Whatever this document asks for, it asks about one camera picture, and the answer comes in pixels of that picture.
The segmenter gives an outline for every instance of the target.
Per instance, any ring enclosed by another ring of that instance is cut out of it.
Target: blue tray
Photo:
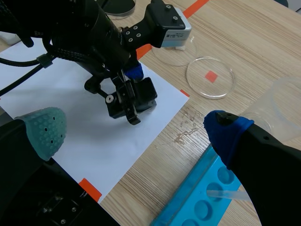
[[[210,145],[151,226],[214,226],[231,200],[208,197],[206,190],[236,191],[240,181]]]

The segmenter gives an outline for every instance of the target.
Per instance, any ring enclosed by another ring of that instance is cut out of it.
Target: petri dish
[[[152,47],[152,51],[160,61],[172,66],[188,65],[197,57],[197,46],[194,36],[189,37],[183,47]]]
[[[108,0],[103,10],[110,19],[120,20],[132,15],[135,7],[136,0]]]
[[[186,78],[195,92],[209,99],[226,97],[236,84],[232,69],[210,56],[202,56],[190,62]]]

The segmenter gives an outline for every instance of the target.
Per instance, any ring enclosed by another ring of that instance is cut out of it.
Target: cable
[[[4,89],[0,90],[0,97],[6,93],[8,93],[9,91],[11,91],[12,89],[16,88],[18,85],[20,85],[22,82],[26,81],[27,79],[29,79],[30,77],[32,77],[35,73],[37,73],[39,70],[41,70],[43,68],[42,65],[38,65],[35,68],[33,68],[30,72],[28,72],[26,75],[24,75],[23,77],[21,77],[20,79],[18,79],[17,81],[13,82],[12,84],[10,84],[9,86],[5,87]]]
[[[6,60],[3,58],[0,58],[0,63],[9,65],[9,66],[14,66],[14,67],[30,67],[30,66],[35,66],[35,65],[39,64],[39,62],[37,60],[32,60],[32,61],[27,61],[27,62],[17,62],[17,61]]]

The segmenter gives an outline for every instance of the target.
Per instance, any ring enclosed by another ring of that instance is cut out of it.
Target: orange tape
[[[191,6],[189,6],[185,11],[184,15],[186,18],[191,17],[194,13],[196,13],[203,5],[205,5],[209,0],[197,0]],[[140,47],[136,50],[137,58],[140,60],[145,54],[147,54],[151,50],[151,45],[147,44],[145,46]]]
[[[183,89],[180,90],[185,96],[190,97],[188,93],[186,93]]]
[[[185,11],[184,15],[186,18],[191,17],[193,14],[195,14],[201,7],[203,7],[209,0],[197,0],[195,3],[193,3],[191,6],[189,6]]]
[[[96,201],[100,199],[102,194],[89,182],[87,179],[83,179],[79,182],[79,185]]]

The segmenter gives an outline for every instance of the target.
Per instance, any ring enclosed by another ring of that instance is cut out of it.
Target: teal fingertip cover
[[[27,137],[41,159],[48,161],[62,146],[67,122],[61,109],[48,107],[15,119],[25,122]]]

